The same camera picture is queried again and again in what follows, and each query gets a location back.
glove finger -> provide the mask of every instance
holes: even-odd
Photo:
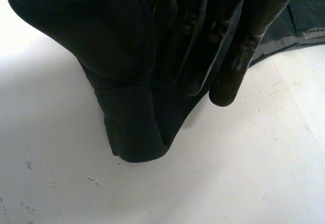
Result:
[[[289,0],[244,0],[234,39],[210,89],[214,104],[228,106],[234,101],[267,28],[288,3]]]
[[[194,96],[201,91],[240,1],[208,0],[203,28],[178,79],[183,94]]]
[[[182,66],[187,60],[194,35],[198,31],[198,19],[203,0],[177,0],[178,16],[160,69],[160,76],[167,84],[176,84]]]

speck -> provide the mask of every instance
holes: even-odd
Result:
[[[90,181],[92,181],[92,182],[94,182],[95,181],[95,179],[93,179],[92,177],[90,177],[90,176],[87,176],[87,179],[88,180],[90,180]]]
[[[26,159],[26,165],[29,172],[31,172],[31,162]]]

stain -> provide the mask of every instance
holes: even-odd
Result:
[[[98,181],[96,181],[93,177],[91,177],[91,176],[87,176],[87,179],[89,180],[89,181],[92,181],[92,182],[94,182],[95,183],[95,185],[101,185]]]
[[[90,180],[90,181],[92,181],[92,182],[94,182],[95,181],[95,179],[93,179],[92,177],[90,177],[90,176],[87,176],[87,179],[88,180]]]
[[[31,172],[31,161],[26,159],[27,170]]]
[[[263,197],[263,200],[264,200],[265,202],[268,202],[268,203],[274,204],[274,202],[273,202],[272,200],[270,200],[269,198],[267,198],[267,197]]]

dark cloth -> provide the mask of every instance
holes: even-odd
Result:
[[[86,10],[81,10],[80,5],[71,2],[74,7],[73,11],[65,12],[61,9],[60,13],[53,12],[53,10],[27,8],[18,0],[9,0],[9,3],[26,22],[74,51],[73,54],[80,61],[104,112],[105,126],[113,153],[128,162],[157,159],[166,154],[188,114],[209,91],[215,73],[232,40],[240,11],[204,88],[197,96],[186,97],[181,95],[176,88],[162,85],[156,75],[156,69],[159,66],[157,64],[153,66],[150,59],[164,51],[152,50],[151,46],[145,47],[144,45],[152,36],[150,32],[153,23],[158,26],[156,31],[163,36],[164,30],[168,28],[167,24],[172,23],[175,18],[176,9],[172,9],[171,18],[169,18],[168,11],[157,12],[158,15],[152,17],[148,9],[159,5],[155,3],[155,0],[152,0],[149,6],[144,6],[143,0],[107,0],[107,6],[103,5],[99,9],[94,9],[98,1],[88,1],[89,8]],[[325,14],[322,13],[324,7],[325,0],[292,0],[287,9],[269,28],[252,64],[287,49],[323,44],[325,37],[305,39],[303,32],[311,28],[325,27]],[[116,20],[111,20],[111,17],[105,15],[105,10],[109,11],[112,16],[118,17],[118,24]],[[170,22],[161,22],[161,18],[170,20]],[[72,32],[70,29],[75,21],[80,26]],[[118,31],[128,26],[130,33],[123,33],[122,30],[122,40],[117,39],[120,42],[127,42],[126,47],[114,42],[117,33],[112,31],[112,26],[113,29],[117,27]],[[81,35],[76,35],[82,27],[85,30],[81,32]],[[126,41],[125,37],[130,37],[130,41]],[[90,56],[92,52],[87,53],[89,50],[96,51],[94,56]],[[114,77],[112,68],[120,69],[120,67],[115,67],[115,64],[125,62],[125,60],[126,67],[128,64],[136,64],[136,67],[140,64],[143,68],[135,69],[137,72],[129,75],[132,78],[131,81],[121,83],[119,78]],[[137,62],[138,60],[146,60],[146,62],[142,64]]]

white surface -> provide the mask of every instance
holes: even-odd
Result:
[[[128,164],[76,59],[0,11],[1,224],[325,223],[324,46],[254,66],[233,105],[205,97],[165,157]]]

